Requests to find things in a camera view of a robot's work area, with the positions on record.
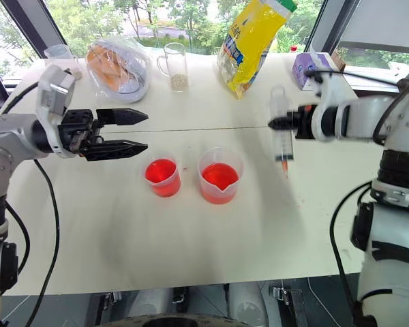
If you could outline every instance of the plastic beaker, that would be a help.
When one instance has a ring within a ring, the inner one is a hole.
[[[243,176],[243,161],[236,153],[225,148],[213,148],[198,161],[200,191],[214,204],[223,204],[234,198]]]
[[[75,79],[82,77],[82,71],[80,70],[76,56],[74,56],[70,48],[65,44],[56,44],[55,46],[49,46],[44,50],[44,54],[50,59],[53,65],[60,67],[66,66],[69,68],[71,74]]]
[[[165,72],[159,60],[165,59],[168,72]],[[182,43],[168,43],[164,47],[164,56],[157,58],[157,66],[163,75],[170,78],[171,88],[182,92],[188,86],[188,71],[186,68],[186,50]]]
[[[149,155],[144,164],[144,177],[152,191],[163,198],[173,196],[180,189],[180,175],[176,159],[168,153]]]

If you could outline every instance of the robotic arm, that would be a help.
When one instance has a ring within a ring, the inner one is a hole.
[[[320,103],[277,117],[269,127],[296,130],[298,139],[368,142],[383,121],[384,152],[370,192],[376,202],[359,204],[351,234],[365,252],[352,314],[357,326],[409,326],[409,87],[396,100],[357,99],[343,78],[307,75],[318,83]]]
[[[88,161],[119,159],[147,148],[128,140],[104,141],[99,135],[105,125],[134,125],[148,119],[146,114],[132,109],[99,109],[97,119],[93,119],[91,110],[67,110],[74,83],[71,75],[51,65],[38,82],[36,115],[0,116],[0,317],[1,295],[16,283],[18,275],[16,245],[5,242],[6,193],[18,164],[49,153],[62,158],[79,155]]]

